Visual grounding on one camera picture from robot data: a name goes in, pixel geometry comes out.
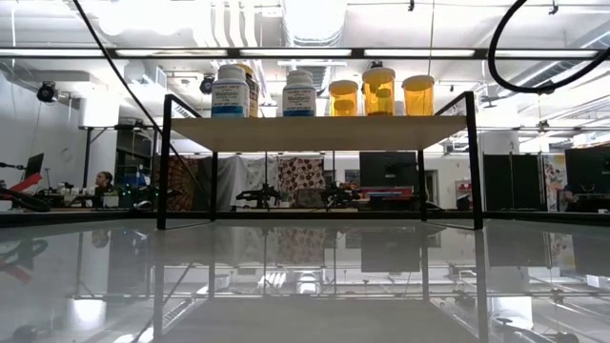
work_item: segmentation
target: ceiling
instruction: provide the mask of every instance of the ceiling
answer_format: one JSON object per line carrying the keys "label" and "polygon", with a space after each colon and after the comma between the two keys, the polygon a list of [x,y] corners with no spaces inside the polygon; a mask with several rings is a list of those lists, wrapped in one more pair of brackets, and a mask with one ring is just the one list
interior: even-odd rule
{"label": "ceiling", "polygon": [[[133,2],[137,10],[121,7]],[[205,47],[210,42],[195,39],[202,30],[220,29],[226,39],[214,36],[214,43],[235,46],[232,39],[232,6],[237,4],[239,15],[239,38],[245,44],[248,35],[245,29],[246,1],[212,0],[210,18],[205,17],[200,6],[209,0],[81,0],[88,16],[97,27],[104,43],[110,47]],[[252,0],[254,3],[254,38],[260,47],[284,47],[282,2],[280,0]],[[319,30],[322,24],[316,18],[325,10],[324,2],[313,0],[311,6],[299,15],[311,30]],[[409,1],[347,0],[347,9],[339,47],[375,48],[481,48],[487,47],[491,35],[501,16],[513,0],[416,0],[413,11]],[[610,3],[605,0],[559,0],[556,14],[550,15],[553,0],[530,0],[508,25],[500,41],[502,48],[530,49],[577,49],[610,31]],[[224,11],[224,31],[214,25]],[[117,35],[106,32],[110,24],[125,23],[124,30]],[[75,14],[69,0],[0,1],[0,46],[17,47],[95,47],[91,35]],[[159,34],[160,28],[175,30],[173,34]],[[10,60],[0,62],[11,65]],[[122,69],[129,61],[116,61]],[[263,60],[262,70],[268,89],[268,100],[274,99],[284,86],[287,69],[279,67],[276,60]],[[518,82],[540,71],[551,62],[499,61],[499,71],[504,77]],[[192,107],[205,110],[210,99],[198,90],[203,73],[214,72],[209,60],[145,60],[147,70],[160,67],[168,76],[168,89],[182,97]],[[334,68],[333,80],[360,80],[370,61],[349,60],[344,67]],[[435,86],[435,106],[440,108],[462,91],[473,90],[478,95],[501,94],[489,76],[486,62],[475,60],[389,60],[384,66],[396,71],[396,86],[406,77],[416,74],[431,74],[439,82]],[[104,60],[65,59],[19,59],[15,72],[36,71],[86,71],[106,84],[112,91],[126,94],[120,87],[112,70]],[[521,125],[535,126],[540,119],[574,119],[570,124],[590,123],[604,119],[610,113],[607,89],[607,72],[610,64],[604,63],[591,76],[576,87],[557,91],[552,95],[513,95],[506,99],[481,102],[479,111],[492,108],[498,116],[498,125],[517,120]],[[154,116],[162,111],[162,92],[146,87],[134,89],[138,97]],[[141,116],[133,101],[126,99],[121,115]],[[598,125],[604,122],[593,122]]]}

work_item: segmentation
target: ceiling duct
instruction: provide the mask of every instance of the ceiling duct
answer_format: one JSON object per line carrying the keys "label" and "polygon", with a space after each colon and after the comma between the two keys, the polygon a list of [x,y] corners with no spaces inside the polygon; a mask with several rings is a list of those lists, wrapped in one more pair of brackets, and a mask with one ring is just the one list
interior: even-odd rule
{"label": "ceiling duct", "polygon": [[[286,46],[337,47],[343,32],[346,10],[346,0],[282,0],[282,24]],[[318,95],[325,92],[331,83],[333,67],[299,65],[298,68],[312,73]]]}
{"label": "ceiling duct", "polygon": [[[606,50],[610,47],[610,30],[605,30],[602,35],[598,35],[597,38],[589,40],[588,43],[581,45],[580,48],[586,50]],[[517,84],[521,87],[532,88],[539,86],[545,82],[550,81],[554,77],[573,69],[574,67],[585,63],[586,61],[558,61],[553,63],[542,62],[535,65],[528,72],[513,78],[510,82]],[[489,96],[491,100],[494,100],[494,95],[497,94],[499,98],[507,98],[515,95],[515,92],[507,91],[501,86],[495,86],[490,89]]]}

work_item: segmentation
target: bottle label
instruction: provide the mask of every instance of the bottle label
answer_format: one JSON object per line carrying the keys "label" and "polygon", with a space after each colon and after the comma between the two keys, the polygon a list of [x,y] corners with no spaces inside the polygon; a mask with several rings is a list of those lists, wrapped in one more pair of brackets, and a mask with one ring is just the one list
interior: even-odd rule
{"label": "bottle label", "polygon": [[250,89],[241,83],[212,85],[212,117],[246,117]]}
{"label": "bottle label", "polygon": [[315,116],[315,90],[284,90],[282,108],[284,116]]}

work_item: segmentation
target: woman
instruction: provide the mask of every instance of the woman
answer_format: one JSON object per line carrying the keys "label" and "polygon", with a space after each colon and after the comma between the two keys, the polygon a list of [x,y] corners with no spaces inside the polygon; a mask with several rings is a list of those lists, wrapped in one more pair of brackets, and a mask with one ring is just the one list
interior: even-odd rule
{"label": "woman", "polygon": [[112,192],[112,174],[109,171],[101,171],[95,176],[95,196],[92,201],[95,208],[104,207],[102,197],[107,192]]}

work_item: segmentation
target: white bottle cap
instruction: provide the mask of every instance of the white bottle cap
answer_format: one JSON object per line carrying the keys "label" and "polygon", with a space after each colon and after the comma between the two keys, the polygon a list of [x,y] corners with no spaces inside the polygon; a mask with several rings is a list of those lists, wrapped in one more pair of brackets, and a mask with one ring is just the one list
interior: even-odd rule
{"label": "white bottle cap", "polygon": [[304,83],[313,84],[314,76],[308,71],[291,71],[288,73],[288,79],[286,80],[288,85]]}
{"label": "white bottle cap", "polygon": [[233,78],[233,79],[246,79],[246,71],[238,65],[224,65],[218,69],[218,80]]}

